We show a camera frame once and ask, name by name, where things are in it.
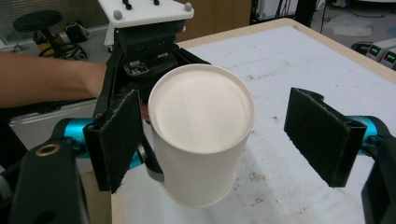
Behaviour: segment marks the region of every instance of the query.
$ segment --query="black stool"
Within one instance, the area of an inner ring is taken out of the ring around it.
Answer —
[[[42,10],[37,12],[32,12],[17,18],[13,22],[13,26],[16,31],[27,33],[27,32],[36,32],[41,31],[43,36],[47,39],[50,44],[50,47],[43,49],[38,56],[42,57],[54,57],[54,58],[62,58],[68,59],[73,57],[78,60],[85,59],[87,57],[87,53],[84,49],[78,45],[73,43],[62,43],[59,44],[56,41],[56,36],[54,37],[49,30],[49,27],[55,25],[56,23],[62,20],[62,15],[60,12],[55,10]],[[53,53],[46,54],[49,50],[53,50]]]

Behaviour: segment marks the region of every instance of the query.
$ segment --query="white tabletop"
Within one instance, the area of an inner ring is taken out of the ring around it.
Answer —
[[[238,75],[255,99],[233,190],[212,207],[187,208],[140,166],[112,196],[113,223],[364,223],[361,189],[373,160],[359,156],[346,187],[329,188],[283,131],[290,88],[315,91],[344,115],[378,117],[396,135],[394,83],[291,26],[189,51]]]

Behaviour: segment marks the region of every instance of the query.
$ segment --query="white cup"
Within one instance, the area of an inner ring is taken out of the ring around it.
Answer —
[[[190,207],[223,199],[254,123],[248,87],[222,68],[185,65],[157,82],[148,111],[164,190]]]

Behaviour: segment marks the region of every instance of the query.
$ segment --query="floor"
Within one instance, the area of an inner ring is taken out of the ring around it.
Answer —
[[[346,8],[327,5],[315,12],[311,28],[349,48],[357,42],[396,38],[396,4],[353,1]]]

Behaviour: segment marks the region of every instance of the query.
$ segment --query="person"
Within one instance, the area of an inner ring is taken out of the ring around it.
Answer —
[[[42,58],[0,51],[0,108],[97,98],[106,64]],[[149,120],[147,104],[142,118]]]

